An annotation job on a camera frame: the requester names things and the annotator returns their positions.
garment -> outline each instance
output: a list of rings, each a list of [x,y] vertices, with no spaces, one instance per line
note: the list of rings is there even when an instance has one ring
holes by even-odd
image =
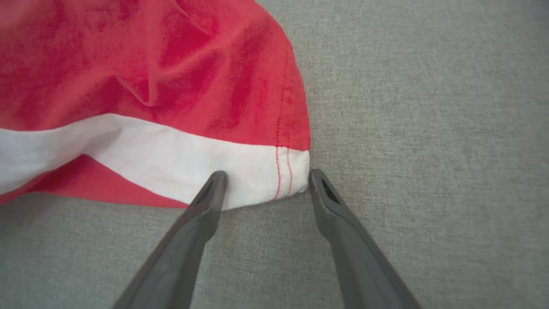
[[[29,191],[225,209],[306,188],[305,91],[254,1],[0,4],[0,202]]]

gray upholstery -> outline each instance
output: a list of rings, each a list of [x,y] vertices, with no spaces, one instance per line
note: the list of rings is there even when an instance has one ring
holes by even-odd
[[[262,0],[322,168],[425,308],[549,307],[549,2]],[[108,308],[176,216],[0,207],[1,308]],[[193,308],[342,308],[307,194],[223,213]]]

red stitching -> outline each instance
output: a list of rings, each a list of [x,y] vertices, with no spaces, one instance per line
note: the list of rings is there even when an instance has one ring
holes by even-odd
[[[276,189],[276,195],[274,196],[273,200],[276,200],[278,197],[278,193],[280,193],[280,164],[278,163],[278,147],[276,147],[276,167],[278,169],[278,188]]]
[[[282,95],[280,97],[280,111],[278,111],[278,122],[276,127],[276,166],[278,169],[278,188],[276,190],[276,195],[274,196],[273,200],[276,200],[278,197],[278,194],[280,193],[280,185],[281,185],[281,175],[280,175],[280,163],[278,162],[278,148],[280,146],[280,122],[282,121],[282,107],[284,104],[284,95],[286,92],[286,77],[288,77],[288,51],[286,51],[285,60],[284,60],[284,77],[282,78]]]
[[[290,137],[288,136],[288,145],[290,145]],[[292,167],[290,166],[290,147],[288,146],[288,154],[286,155],[288,158],[288,169],[290,170],[290,189],[288,189],[288,194],[286,194],[286,197],[290,196],[290,193],[292,192],[292,181],[294,180],[294,176],[292,175]]]

gray fabric surface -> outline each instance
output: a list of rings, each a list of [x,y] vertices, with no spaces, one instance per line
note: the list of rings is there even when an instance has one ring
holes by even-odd
[[[549,307],[549,3],[260,2],[322,168],[425,308]],[[181,211],[0,207],[1,308],[108,308]],[[225,212],[193,308],[342,308],[307,194]]]

red fabric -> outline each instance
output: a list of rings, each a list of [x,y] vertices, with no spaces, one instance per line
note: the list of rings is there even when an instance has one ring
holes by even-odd
[[[0,59],[0,128],[47,130],[116,113],[220,140],[309,149],[291,44],[251,0],[4,1]],[[23,192],[89,198],[103,190],[95,199],[178,203],[99,165],[77,159]],[[115,185],[130,194],[105,190]]]

